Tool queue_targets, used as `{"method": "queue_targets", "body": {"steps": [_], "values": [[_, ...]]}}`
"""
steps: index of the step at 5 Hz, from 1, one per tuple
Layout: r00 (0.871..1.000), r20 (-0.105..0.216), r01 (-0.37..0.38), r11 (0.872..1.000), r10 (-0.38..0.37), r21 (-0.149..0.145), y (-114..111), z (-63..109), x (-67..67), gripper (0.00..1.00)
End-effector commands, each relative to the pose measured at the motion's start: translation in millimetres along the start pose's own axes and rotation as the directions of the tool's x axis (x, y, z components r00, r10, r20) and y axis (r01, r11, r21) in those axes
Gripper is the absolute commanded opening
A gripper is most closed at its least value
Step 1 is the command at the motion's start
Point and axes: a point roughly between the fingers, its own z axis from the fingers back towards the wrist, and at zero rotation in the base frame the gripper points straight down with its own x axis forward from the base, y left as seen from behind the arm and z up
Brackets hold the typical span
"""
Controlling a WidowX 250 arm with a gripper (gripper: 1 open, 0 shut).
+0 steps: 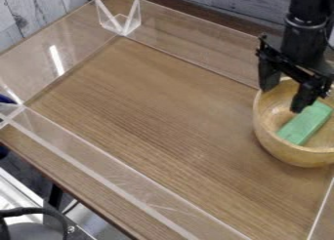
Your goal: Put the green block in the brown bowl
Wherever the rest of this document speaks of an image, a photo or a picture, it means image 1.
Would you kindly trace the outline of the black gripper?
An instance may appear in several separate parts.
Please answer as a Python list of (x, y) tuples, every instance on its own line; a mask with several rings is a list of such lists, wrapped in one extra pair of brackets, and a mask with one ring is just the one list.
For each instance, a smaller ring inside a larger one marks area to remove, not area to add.
[(258, 84), (264, 92), (277, 87), (286, 74), (300, 84), (292, 111), (301, 113), (317, 98), (326, 98), (334, 83), (334, 69), (325, 59), (329, 47), (330, 18), (298, 20), (286, 18), (284, 37), (258, 36)]

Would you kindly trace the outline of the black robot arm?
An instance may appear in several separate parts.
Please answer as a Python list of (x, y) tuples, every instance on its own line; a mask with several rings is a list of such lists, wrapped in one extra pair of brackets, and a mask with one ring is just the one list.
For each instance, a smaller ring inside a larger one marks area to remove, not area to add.
[(284, 37), (258, 36), (258, 85), (269, 92), (286, 74), (300, 83), (292, 111), (301, 113), (318, 98), (326, 99), (334, 84), (334, 66), (325, 57), (332, 47), (334, 0), (292, 0)]

